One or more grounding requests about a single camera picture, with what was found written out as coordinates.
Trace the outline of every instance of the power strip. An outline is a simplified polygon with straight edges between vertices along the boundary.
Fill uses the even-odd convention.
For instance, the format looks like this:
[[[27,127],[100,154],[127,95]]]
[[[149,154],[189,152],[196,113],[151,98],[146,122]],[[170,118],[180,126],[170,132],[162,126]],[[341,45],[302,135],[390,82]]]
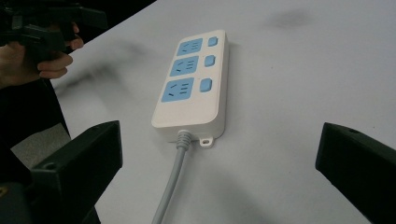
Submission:
[[[167,142],[180,131],[212,147],[225,127],[229,48],[225,31],[180,40],[151,124]]]

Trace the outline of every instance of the white table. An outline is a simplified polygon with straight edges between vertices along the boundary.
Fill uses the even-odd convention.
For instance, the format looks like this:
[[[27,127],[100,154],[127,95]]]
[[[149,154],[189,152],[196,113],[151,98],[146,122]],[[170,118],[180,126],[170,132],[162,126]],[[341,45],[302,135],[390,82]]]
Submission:
[[[119,120],[124,165],[96,208],[151,223],[176,149],[151,117],[180,39],[224,29],[226,129],[192,145],[163,223],[369,223],[315,169],[324,122],[396,148],[396,3],[158,0],[53,80],[72,137]]]

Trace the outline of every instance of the outlet socket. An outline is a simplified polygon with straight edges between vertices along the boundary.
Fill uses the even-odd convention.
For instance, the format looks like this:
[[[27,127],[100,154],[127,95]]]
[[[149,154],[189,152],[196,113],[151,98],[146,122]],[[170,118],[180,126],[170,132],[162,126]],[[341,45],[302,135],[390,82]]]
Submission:
[[[179,44],[178,50],[177,50],[177,56],[195,53],[195,52],[200,51],[201,46],[202,46],[202,41],[203,41],[202,38],[198,38],[198,39],[189,40],[189,41]]]
[[[161,101],[165,103],[189,99],[193,82],[193,77],[169,81],[163,91],[163,98]]]
[[[198,56],[175,60],[171,70],[171,77],[187,75],[197,70]]]

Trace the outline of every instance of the power cord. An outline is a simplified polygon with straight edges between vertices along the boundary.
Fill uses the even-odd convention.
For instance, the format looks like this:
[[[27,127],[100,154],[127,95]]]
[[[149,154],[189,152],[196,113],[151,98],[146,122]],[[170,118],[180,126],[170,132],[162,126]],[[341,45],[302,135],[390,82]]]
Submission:
[[[172,194],[174,192],[178,175],[180,174],[181,165],[183,164],[184,155],[190,147],[191,143],[191,133],[187,131],[180,131],[177,137],[177,156],[175,159],[175,164],[172,169],[172,173],[169,177],[168,184],[166,185],[165,192],[161,198],[160,204],[158,205],[157,212],[155,213],[152,224],[161,224],[163,222],[163,216],[165,215],[168,204],[171,200]]]

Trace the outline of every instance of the blue switch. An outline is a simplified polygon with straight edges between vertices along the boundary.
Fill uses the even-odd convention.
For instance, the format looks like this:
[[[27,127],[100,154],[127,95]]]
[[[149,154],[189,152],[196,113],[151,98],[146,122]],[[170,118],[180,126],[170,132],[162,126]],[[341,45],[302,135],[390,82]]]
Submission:
[[[215,64],[215,59],[216,59],[215,55],[206,56],[205,67],[209,67],[209,66],[212,66],[213,64]]]
[[[207,45],[208,45],[209,47],[216,46],[217,44],[218,44],[218,38],[215,37],[215,36],[210,37],[210,38],[209,38],[209,41],[207,42]]]
[[[211,89],[212,89],[212,79],[210,78],[202,79],[200,91],[206,92],[206,91],[210,91]]]

